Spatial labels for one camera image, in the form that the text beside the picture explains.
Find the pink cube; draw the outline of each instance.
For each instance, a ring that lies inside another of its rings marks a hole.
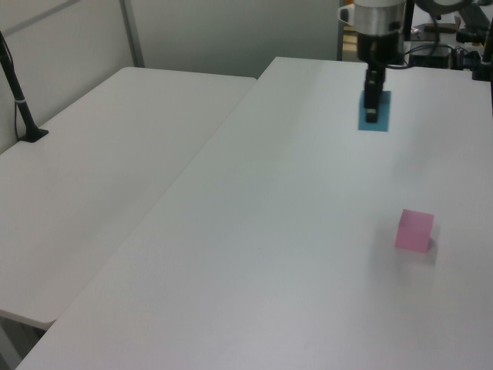
[[[399,230],[395,239],[397,248],[426,253],[430,241],[433,214],[424,214],[414,210],[403,210]]]

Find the white table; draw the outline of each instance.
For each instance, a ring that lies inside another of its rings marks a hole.
[[[47,328],[255,79],[123,69],[0,156],[0,315]]]
[[[388,71],[360,132],[364,70],[276,59],[19,370],[490,369],[489,84]]]

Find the black mount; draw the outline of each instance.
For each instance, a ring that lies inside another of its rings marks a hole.
[[[28,103],[25,101],[24,93],[22,92],[17,76],[15,75],[14,66],[9,57],[7,43],[3,38],[2,32],[0,32],[0,63],[2,64],[5,77],[7,77],[8,84],[10,85],[10,90],[14,95],[15,104],[17,104],[18,110],[24,120],[25,135],[20,140],[28,143],[35,143],[45,136],[48,133],[48,130],[39,129],[32,119]]]

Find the white wall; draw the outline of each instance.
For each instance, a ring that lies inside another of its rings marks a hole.
[[[132,66],[119,0],[76,2],[5,39],[38,126]],[[0,72],[0,153],[15,143],[13,120],[14,99]],[[21,132],[23,125],[19,118]]]
[[[126,2],[146,67],[258,78],[275,56],[337,58],[339,0]]]

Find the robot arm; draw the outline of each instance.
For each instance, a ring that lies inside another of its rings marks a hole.
[[[433,16],[447,14],[472,0],[414,0]],[[339,8],[339,19],[355,27],[357,57],[368,64],[364,83],[366,121],[376,123],[378,104],[385,82],[387,65],[401,58],[399,40],[404,20],[405,0],[354,0]]]

